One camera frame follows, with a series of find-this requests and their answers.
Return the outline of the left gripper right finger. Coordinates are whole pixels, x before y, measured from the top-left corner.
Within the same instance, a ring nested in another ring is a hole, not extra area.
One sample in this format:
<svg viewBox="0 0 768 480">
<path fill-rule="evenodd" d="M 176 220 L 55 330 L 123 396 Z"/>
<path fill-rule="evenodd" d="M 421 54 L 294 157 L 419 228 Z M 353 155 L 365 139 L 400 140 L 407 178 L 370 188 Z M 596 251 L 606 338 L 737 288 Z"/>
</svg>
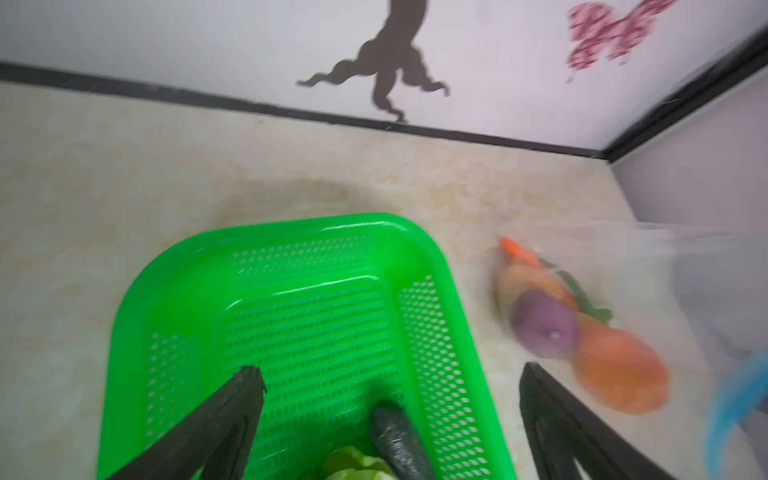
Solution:
<svg viewBox="0 0 768 480">
<path fill-rule="evenodd" d="M 523 368 L 520 411 L 540 479 L 669 479 L 535 362 Z"/>
</svg>

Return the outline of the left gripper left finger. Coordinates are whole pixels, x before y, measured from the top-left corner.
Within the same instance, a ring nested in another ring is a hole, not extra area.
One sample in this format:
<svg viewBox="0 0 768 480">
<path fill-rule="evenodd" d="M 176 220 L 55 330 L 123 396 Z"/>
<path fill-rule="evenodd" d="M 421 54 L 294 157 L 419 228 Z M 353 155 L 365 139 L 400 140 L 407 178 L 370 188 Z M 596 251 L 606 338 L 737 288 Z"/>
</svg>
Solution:
<svg viewBox="0 0 768 480">
<path fill-rule="evenodd" d="M 165 436 L 112 474 L 113 479 L 241 479 L 267 387 L 244 366 Z"/>
</svg>

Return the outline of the orange small pumpkin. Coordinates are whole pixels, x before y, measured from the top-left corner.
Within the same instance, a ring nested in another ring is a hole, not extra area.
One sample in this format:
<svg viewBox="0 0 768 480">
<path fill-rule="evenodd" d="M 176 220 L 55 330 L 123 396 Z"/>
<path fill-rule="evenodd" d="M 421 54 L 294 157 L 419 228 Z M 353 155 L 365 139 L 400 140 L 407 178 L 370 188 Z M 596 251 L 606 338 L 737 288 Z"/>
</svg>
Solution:
<svg viewBox="0 0 768 480">
<path fill-rule="evenodd" d="M 578 346 L 571 357 L 576 380 L 602 405 L 644 415 L 663 408 L 670 373 L 654 349 L 635 335 L 582 316 Z"/>
</svg>

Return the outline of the green chili pepper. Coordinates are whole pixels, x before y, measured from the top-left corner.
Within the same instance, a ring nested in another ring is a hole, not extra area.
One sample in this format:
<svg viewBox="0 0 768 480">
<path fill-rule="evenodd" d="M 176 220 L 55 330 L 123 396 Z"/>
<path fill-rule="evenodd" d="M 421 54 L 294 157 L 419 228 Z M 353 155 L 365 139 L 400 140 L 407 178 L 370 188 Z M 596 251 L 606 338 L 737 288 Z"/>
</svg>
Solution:
<svg viewBox="0 0 768 480">
<path fill-rule="evenodd" d="M 605 325 L 610 323 L 614 318 L 614 312 L 607 307 L 597 306 L 573 275 L 544 258 L 540 258 L 539 261 L 544 267 L 554 272 L 570 290 L 581 313 L 594 317 L 597 321 Z"/>
</svg>

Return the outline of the napa cabbage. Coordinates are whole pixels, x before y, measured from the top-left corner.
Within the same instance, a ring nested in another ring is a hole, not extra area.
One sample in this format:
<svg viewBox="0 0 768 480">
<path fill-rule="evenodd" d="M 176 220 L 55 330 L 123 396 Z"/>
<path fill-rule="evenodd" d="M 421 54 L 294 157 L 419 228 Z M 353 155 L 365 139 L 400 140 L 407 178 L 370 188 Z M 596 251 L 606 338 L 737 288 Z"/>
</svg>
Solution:
<svg viewBox="0 0 768 480">
<path fill-rule="evenodd" d="M 390 465 L 382 458 L 369 456 L 353 446 L 331 452 L 320 472 L 323 479 L 397 480 Z"/>
</svg>

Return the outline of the clear zip top bag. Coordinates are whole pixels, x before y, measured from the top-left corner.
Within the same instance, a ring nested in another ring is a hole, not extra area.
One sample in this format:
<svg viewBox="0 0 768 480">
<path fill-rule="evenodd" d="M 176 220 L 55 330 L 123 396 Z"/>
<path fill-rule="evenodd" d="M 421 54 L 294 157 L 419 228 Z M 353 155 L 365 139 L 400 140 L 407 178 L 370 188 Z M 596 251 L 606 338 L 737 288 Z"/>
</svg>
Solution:
<svg viewBox="0 0 768 480">
<path fill-rule="evenodd" d="M 676 479 L 767 475 L 767 236 L 616 221 L 509 222 L 498 230 L 497 282 L 513 263 L 505 236 L 573 275 L 614 312 L 606 326 L 655 350 L 670 373 L 666 405 L 630 415 L 602 405 L 571 357 L 529 352 L 624 440 Z"/>
</svg>

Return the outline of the dark green cucumber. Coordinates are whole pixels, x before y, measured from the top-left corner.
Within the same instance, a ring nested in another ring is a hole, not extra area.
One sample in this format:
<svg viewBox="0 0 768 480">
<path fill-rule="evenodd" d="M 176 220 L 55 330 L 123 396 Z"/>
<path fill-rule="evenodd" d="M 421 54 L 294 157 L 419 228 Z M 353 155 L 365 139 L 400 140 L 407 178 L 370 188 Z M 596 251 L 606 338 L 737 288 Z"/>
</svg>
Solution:
<svg viewBox="0 0 768 480">
<path fill-rule="evenodd" d="M 398 479 L 437 479 L 415 426 L 399 404 L 377 402 L 369 415 L 369 430 L 373 445 Z"/>
</svg>

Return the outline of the brown potato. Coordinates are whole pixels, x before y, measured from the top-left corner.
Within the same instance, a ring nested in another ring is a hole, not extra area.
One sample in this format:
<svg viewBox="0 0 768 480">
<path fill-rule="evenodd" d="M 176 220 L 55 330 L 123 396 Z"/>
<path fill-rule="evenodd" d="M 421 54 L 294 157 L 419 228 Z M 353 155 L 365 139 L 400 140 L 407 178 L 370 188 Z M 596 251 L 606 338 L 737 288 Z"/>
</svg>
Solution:
<svg viewBox="0 0 768 480">
<path fill-rule="evenodd" d="M 523 264 L 513 264 L 502 270 L 497 282 L 500 310 L 509 324 L 514 301 L 527 290 L 544 291 L 575 312 L 577 310 L 571 294 L 549 271 Z"/>
</svg>

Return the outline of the green plastic basket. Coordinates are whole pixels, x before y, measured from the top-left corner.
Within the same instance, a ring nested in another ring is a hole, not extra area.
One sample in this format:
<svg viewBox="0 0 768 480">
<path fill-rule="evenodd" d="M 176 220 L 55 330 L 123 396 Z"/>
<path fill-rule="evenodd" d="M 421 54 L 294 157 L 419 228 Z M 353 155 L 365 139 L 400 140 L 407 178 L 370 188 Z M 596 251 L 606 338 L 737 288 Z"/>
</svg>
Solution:
<svg viewBox="0 0 768 480">
<path fill-rule="evenodd" d="M 345 446 L 371 451 L 381 399 L 406 410 L 439 478 L 515 477 L 446 259 L 402 217 L 240 226 L 160 254 L 116 314 L 98 477 L 246 365 L 267 387 L 249 479 L 297 478 Z"/>
</svg>

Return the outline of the orange carrot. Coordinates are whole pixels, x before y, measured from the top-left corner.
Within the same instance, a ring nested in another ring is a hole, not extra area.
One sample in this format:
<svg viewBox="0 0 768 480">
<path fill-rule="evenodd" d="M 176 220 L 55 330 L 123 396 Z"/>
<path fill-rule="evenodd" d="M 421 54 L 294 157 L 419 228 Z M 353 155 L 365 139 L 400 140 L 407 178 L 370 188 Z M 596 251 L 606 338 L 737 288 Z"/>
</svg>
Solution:
<svg viewBox="0 0 768 480">
<path fill-rule="evenodd" d="M 501 236 L 500 244 L 503 251 L 513 263 L 524 264 L 535 268 L 542 269 L 543 265 L 540 260 L 523 248 L 520 244 L 516 243 L 512 239 Z"/>
</svg>

